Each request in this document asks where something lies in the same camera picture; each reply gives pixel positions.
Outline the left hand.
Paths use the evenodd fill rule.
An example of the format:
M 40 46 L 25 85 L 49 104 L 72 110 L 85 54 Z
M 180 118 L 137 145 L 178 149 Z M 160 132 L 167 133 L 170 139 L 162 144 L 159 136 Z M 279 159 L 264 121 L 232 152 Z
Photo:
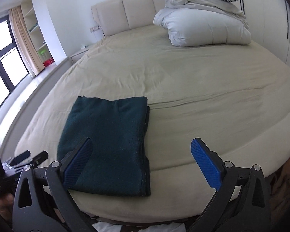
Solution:
M 11 193 L 8 193 L 0 197 L 0 215 L 5 220 L 12 220 L 14 197 Z

